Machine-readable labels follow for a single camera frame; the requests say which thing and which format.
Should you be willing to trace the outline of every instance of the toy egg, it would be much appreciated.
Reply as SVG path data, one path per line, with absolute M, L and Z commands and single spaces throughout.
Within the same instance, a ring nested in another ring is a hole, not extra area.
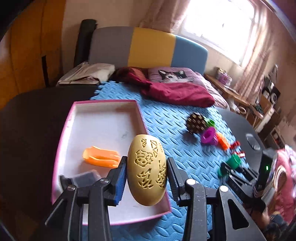
M 190 133 L 201 133 L 208 128 L 203 115 L 194 112 L 186 120 L 186 128 Z
M 134 199 L 144 205 L 157 204 L 165 193 L 166 158 L 159 139 L 137 135 L 127 158 L 128 186 Z

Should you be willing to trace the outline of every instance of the window sill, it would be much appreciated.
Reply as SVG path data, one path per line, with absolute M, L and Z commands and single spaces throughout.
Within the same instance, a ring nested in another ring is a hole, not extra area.
M 214 49 L 215 51 L 219 52 L 220 54 L 222 54 L 223 56 L 225 56 L 227 59 L 229 59 L 231 62 L 240 65 L 239 61 L 235 61 L 233 59 L 231 59 L 231 57 L 229 56 L 229 54 L 227 52 L 225 52 L 223 49 L 221 49 L 220 47 L 218 47 L 217 45 L 211 43 L 210 41 L 207 41 L 201 37 L 198 37 L 190 32 L 185 31 L 184 29 L 181 29 L 181 31 L 179 31 L 178 33 L 179 36 L 190 39 L 196 43 L 199 43 L 201 45 L 205 45 L 208 46 L 212 49 Z

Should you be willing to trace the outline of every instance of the orange plastic object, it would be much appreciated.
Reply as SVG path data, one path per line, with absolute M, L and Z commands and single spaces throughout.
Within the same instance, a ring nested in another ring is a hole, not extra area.
M 218 142 L 220 143 L 223 150 L 227 150 L 230 147 L 230 144 L 226 140 L 226 138 L 219 132 L 216 132 L 216 136 L 218 139 Z
M 82 157 L 87 163 L 101 167 L 117 168 L 120 162 L 117 151 L 105 150 L 96 146 L 86 148 Z

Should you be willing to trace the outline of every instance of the blue foam mat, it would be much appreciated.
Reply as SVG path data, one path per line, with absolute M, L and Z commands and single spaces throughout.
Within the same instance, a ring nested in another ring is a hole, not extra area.
M 222 184 L 218 179 L 217 170 L 221 162 L 228 160 L 230 153 L 219 147 L 201 145 L 200 135 L 190 134 L 185 127 L 186 118 L 191 113 L 198 112 L 212 119 L 217 130 L 225 136 L 229 143 L 233 143 L 235 137 L 215 107 L 176 106 L 145 99 L 137 87 L 112 81 L 100 85 L 95 94 L 97 95 L 92 97 L 92 100 L 137 100 L 149 134 L 161 141 L 166 157 L 173 157 L 180 169 L 185 170 L 190 178 L 197 180 L 204 186 L 218 188 Z M 113 240 L 182 240 L 186 208 L 178 207 L 173 201 L 169 182 L 167 191 L 172 213 L 159 219 L 112 226 Z M 208 230 L 212 229 L 210 205 L 207 205 L 207 228 Z M 83 235 L 87 235 L 86 229 L 84 229 Z

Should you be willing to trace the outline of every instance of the cat print pillow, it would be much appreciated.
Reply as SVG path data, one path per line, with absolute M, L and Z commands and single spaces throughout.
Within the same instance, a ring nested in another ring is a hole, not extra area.
M 157 67 L 148 69 L 148 78 L 151 82 L 181 83 L 190 82 L 206 88 L 202 79 L 189 68 Z

